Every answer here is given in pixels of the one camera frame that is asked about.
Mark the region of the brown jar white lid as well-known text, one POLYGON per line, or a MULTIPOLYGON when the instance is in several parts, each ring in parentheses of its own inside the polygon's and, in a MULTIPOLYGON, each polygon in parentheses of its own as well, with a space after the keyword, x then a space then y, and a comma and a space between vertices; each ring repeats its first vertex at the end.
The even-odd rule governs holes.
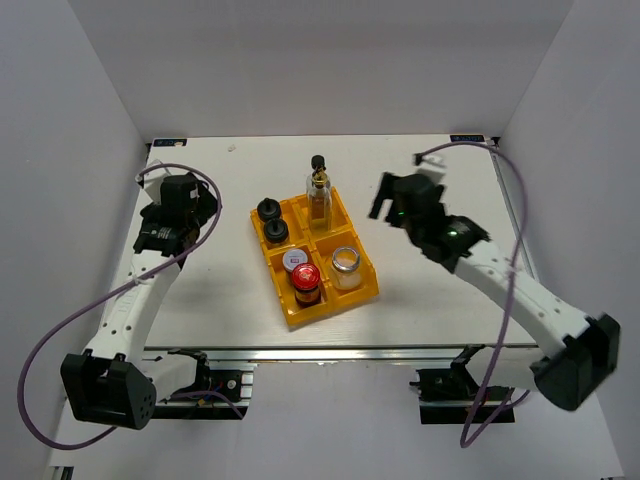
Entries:
POLYGON ((288 274, 291 274, 299 265, 308 262, 307 253, 298 248, 287 250, 282 257, 283 268, 288 274))

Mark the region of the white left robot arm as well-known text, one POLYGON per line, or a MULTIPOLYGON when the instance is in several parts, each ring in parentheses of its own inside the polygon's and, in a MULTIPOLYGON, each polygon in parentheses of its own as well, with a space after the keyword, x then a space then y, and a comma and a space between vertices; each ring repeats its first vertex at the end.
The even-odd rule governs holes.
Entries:
POLYGON ((143 356, 160 306, 194 249, 218 201, 192 173, 168 175, 142 223, 129 267, 131 288, 117 294, 106 321, 83 353, 69 354, 60 373, 79 421, 140 430, 155 405, 177 392, 199 399, 211 387, 204 353, 171 350, 143 356))

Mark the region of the red lid sauce jar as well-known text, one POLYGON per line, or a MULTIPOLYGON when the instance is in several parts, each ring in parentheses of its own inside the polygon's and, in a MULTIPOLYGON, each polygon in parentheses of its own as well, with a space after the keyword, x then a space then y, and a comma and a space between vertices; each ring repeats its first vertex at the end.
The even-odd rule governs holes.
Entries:
POLYGON ((312 263, 298 265, 291 273, 295 299, 302 306, 311 306, 320 300, 320 271, 312 263))

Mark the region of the glass spice jar black lid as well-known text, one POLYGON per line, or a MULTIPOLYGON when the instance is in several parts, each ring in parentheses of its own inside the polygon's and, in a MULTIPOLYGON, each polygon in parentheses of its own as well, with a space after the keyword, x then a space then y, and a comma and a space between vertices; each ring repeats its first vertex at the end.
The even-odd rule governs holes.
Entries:
POLYGON ((263 234, 271 247, 285 245, 289 238, 288 224, 282 218, 272 218, 264 223, 263 234))

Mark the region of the glass oil bottle gold stopper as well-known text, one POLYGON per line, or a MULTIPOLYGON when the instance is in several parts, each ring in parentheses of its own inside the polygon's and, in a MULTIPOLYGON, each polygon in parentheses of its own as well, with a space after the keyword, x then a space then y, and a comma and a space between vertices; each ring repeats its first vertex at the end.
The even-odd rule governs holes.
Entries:
POLYGON ((308 197, 309 227, 314 231, 328 231, 332 221, 332 193, 308 197))

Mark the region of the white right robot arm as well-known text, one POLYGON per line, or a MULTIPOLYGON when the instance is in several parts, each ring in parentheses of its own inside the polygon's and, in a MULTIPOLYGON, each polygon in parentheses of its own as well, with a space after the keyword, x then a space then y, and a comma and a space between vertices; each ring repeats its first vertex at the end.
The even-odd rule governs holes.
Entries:
POLYGON ((534 348, 500 353, 469 346, 451 365, 451 384, 461 397, 484 391, 481 362, 498 360, 497 385, 533 390, 565 411, 578 407, 616 370, 620 324, 610 315, 591 317, 563 302, 502 254, 489 233, 465 216, 449 215, 441 201, 445 187, 426 173, 382 175, 369 213, 401 228, 429 260, 481 291, 503 308, 535 341, 534 348))

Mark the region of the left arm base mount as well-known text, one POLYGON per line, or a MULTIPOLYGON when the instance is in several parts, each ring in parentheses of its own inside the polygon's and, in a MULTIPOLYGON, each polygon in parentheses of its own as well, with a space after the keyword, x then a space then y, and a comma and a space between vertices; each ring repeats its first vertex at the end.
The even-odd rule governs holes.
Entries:
POLYGON ((153 420, 239 421, 247 414, 254 385, 254 367, 247 363, 214 362, 202 387, 183 388, 160 400, 153 420))

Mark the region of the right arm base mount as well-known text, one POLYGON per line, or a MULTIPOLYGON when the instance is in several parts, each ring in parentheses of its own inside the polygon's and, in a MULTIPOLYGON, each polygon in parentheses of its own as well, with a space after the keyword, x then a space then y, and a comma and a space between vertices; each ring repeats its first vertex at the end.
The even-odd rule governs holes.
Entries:
MULTIPOLYGON (((420 422, 422 425, 463 425, 471 411, 476 393, 479 389, 484 371, 480 379, 473 380, 469 373, 463 371, 482 345, 466 346, 446 368, 426 368, 416 371, 416 377, 409 382, 410 389, 419 399, 420 422)), ((488 387, 473 419, 474 424, 481 424, 494 412, 498 415, 493 420, 497 424, 515 422, 512 409, 499 410, 503 400, 508 401, 509 390, 505 387, 488 387)))

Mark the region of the dark soy sauce bottle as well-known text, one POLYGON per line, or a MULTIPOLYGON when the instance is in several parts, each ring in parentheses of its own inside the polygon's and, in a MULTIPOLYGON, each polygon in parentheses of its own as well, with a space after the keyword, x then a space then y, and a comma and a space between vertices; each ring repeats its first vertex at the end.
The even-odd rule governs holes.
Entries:
POLYGON ((311 158, 311 173, 306 179, 306 195, 329 195, 332 183, 326 172, 326 160, 322 155, 314 155, 311 158))

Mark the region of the white powder jar black lid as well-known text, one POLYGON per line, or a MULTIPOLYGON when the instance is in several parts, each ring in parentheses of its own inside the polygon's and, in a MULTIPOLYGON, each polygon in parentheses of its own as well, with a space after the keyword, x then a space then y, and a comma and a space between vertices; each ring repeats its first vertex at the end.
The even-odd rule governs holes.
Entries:
POLYGON ((279 219, 282 215, 280 203, 269 197, 264 198, 258 203, 256 211, 258 218, 263 223, 273 219, 279 219))

